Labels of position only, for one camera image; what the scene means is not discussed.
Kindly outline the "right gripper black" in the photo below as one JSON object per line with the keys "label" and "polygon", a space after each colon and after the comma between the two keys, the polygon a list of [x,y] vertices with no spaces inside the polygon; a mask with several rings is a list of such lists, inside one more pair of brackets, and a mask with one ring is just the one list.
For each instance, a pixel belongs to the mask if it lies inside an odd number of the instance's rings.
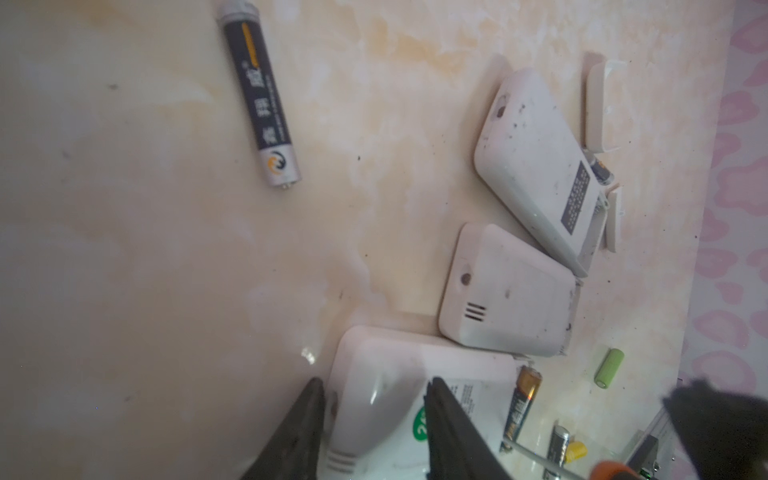
{"label": "right gripper black", "polygon": [[703,379],[662,400],[700,479],[767,477],[767,401],[719,391]]}

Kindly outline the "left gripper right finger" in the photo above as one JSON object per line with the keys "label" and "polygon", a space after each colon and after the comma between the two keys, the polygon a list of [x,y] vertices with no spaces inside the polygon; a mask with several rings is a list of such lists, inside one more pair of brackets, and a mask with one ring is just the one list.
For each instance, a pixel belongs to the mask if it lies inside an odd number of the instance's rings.
{"label": "left gripper right finger", "polygon": [[443,378],[429,381],[424,407],[429,449],[427,479],[511,479]]}

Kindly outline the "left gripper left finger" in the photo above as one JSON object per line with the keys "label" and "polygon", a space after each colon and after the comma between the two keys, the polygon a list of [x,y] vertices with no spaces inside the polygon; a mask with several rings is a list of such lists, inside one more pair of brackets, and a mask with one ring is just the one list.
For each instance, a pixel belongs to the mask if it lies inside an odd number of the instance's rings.
{"label": "left gripper left finger", "polygon": [[325,408],[323,381],[313,377],[241,479],[316,479]]}

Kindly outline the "gold black battery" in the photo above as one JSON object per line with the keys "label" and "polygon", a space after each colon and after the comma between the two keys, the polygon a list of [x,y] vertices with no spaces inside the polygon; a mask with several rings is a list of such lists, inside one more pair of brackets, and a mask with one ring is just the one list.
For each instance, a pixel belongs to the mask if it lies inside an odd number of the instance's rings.
{"label": "gold black battery", "polygon": [[512,450],[512,444],[518,440],[528,412],[540,390],[541,384],[542,375],[538,370],[530,366],[523,366],[521,368],[513,392],[503,438],[500,444],[501,453],[510,452]]}

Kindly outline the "green battery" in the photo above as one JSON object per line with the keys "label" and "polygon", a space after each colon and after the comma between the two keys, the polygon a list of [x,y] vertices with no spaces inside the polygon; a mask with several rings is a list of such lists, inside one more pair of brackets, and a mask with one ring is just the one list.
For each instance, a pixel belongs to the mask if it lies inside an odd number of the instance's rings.
{"label": "green battery", "polygon": [[594,375],[594,383],[601,389],[608,389],[625,358],[622,350],[611,348],[606,353]]}

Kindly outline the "white battery cover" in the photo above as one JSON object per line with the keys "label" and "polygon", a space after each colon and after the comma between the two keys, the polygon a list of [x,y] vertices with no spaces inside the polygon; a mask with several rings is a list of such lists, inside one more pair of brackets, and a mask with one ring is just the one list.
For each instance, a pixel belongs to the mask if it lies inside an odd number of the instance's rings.
{"label": "white battery cover", "polygon": [[607,199],[609,202],[609,209],[604,232],[605,245],[609,252],[616,253],[621,240],[623,187],[621,185],[616,185],[608,192]]}
{"label": "white battery cover", "polygon": [[587,70],[584,145],[591,153],[607,153],[619,148],[607,133],[609,115],[615,104],[609,95],[609,88],[617,83],[619,72],[627,66],[625,61],[596,56]]}

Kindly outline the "red white remote control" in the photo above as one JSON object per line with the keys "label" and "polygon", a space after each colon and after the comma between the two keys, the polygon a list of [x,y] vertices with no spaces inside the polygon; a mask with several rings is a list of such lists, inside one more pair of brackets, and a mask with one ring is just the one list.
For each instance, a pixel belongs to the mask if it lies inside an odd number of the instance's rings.
{"label": "red white remote control", "polygon": [[546,253],[587,277],[610,203],[542,77],[516,70],[492,101],[473,158],[490,190]]}

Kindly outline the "yellow battery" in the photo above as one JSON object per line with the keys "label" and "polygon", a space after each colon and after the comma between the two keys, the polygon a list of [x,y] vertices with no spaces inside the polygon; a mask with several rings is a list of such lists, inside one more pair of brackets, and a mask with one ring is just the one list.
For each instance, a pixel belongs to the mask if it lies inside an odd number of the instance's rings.
{"label": "yellow battery", "polygon": [[588,447],[581,441],[571,441],[566,448],[565,463],[570,464],[584,458],[588,454]]}

